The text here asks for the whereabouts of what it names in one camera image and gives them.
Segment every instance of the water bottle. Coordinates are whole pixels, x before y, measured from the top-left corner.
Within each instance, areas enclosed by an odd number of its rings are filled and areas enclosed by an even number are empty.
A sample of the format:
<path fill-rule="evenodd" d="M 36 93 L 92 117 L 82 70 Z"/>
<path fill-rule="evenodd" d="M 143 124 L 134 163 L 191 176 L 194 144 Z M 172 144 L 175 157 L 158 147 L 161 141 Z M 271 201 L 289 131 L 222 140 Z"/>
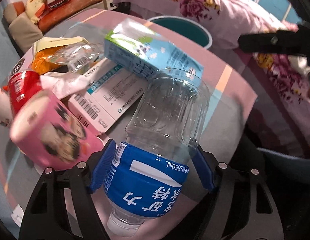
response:
<path fill-rule="evenodd" d="M 126 127 L 104 180 L 108 228 L 133 236 L 146 219 L 169 212 L 186 180 L 208 110 L 209 90 L 192 73 L 158 70 Z"/>

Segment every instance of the table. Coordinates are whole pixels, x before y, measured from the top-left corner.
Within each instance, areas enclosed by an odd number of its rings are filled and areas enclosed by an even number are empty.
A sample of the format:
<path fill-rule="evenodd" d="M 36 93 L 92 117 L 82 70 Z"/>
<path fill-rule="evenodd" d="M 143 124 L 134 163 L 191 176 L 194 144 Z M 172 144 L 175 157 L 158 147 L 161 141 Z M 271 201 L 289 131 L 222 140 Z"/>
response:
<path fill-rule="evenodd" d="M 131 17 L 167 37 L 204 66 L 202 79 L 208 85 L 212 95 L 206 120 L 209 131 L 208 129 L 204 130 L 205 139 L 201 140 L 200 144 L 205 151 L 213 152 L 218 161 L 228 162 L 237 147 L 243 125 L 251 111 L 256 94 L 238 73 L 214 54 L 159 25 L 109 10 L 91 9 L 80 13 L 54 27 L 47 33 L 47 36 L 60 37 L 68 28 L 79 23 L 102 26 L 106 30 L 112 30 L 126 17 Z M 24 59 L 25 63 L 22 69 L 27 68 L 32 60 L 30 50 L 24 55 Z M 125 127 L 130 121 L 137 104 L 138 102 L 131 106 L 107 132 L 107 135 L 117 143 L 125 140 Z M 164 220 L 160 222 L 162 231 L 159 234 L 161 235 L 165 235 L 166 232 L 177 225 L 207 194 L 207 190 L 202 187 L 191 161 L 189 167 L 190 173 L 183 187 L 182 195 L 176 202 L 175 208 L 164 216 Z M 34 164 L 25 155 L 21 154 L 9 140 L 9 130 L 0 126 L 0 181 L 12 209 L 17 204 L 22 209 L 26 208 L 38 178 L 39 174 L 35 170 Z M 70 199 L 69 193 L 66 193 L 66 198 Z M 93 195 L 96 209 L 104 223 L 105 217 L 108 218 L 107 213 L 110 212 L 110 205 L 107 205 L 108 202 L 103 202 L 103 198 L 102 190 Z M 68 203 L 68 211 L 74 213 L 71 206 L 71 203 Z M 153 234 L 153 225 L 151 223 L 145 224 L 148 225 L 148 228 L 146 227 L 144 231 L 140 230 L 140 235 L 136 234 L 134 239 L 143 239 L 150 232 Z"/>

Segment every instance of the bucket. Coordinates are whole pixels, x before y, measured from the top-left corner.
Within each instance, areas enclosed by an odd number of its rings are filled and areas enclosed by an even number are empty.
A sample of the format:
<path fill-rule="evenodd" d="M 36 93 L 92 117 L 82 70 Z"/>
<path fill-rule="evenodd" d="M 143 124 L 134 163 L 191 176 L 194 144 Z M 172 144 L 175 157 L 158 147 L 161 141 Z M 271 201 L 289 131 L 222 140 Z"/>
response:
<path fill-rule="evenodd" d="M 178 16 L 156 16 L 149 18 L 148 21 L 168 28 L 191 41 L 194 41 L 205 49 L 209 49 L 212 46 L 213 40 L 208 30 L 197 22 L 187 18 Z"/>

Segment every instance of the red can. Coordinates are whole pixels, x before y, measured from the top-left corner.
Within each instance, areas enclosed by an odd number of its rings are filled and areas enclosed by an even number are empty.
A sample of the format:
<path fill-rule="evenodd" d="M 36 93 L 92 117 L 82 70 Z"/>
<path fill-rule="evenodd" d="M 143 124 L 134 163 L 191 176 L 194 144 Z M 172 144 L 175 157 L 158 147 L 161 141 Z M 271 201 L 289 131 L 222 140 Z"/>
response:
<path fill-rule="evenodd" d="M 8 82 L 8 90 L 11 111 L 15 117 L 23 105 L 42 90 L 39 74 L 33 70 L 24 70 L 14 74 Z"/>

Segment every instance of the white bottle cap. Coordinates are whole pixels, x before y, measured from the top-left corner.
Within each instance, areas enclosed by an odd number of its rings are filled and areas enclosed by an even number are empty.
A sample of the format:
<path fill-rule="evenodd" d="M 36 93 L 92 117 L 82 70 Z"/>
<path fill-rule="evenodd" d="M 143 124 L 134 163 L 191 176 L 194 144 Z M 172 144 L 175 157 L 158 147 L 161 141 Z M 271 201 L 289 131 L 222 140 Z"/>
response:
<path fill-rule="evenodd" d="M 141 225 L 129 225 L 117 219 L 113 213 L 107 221 L 108 228 L 118 236 L 130 237 L 135 235 Z"/>

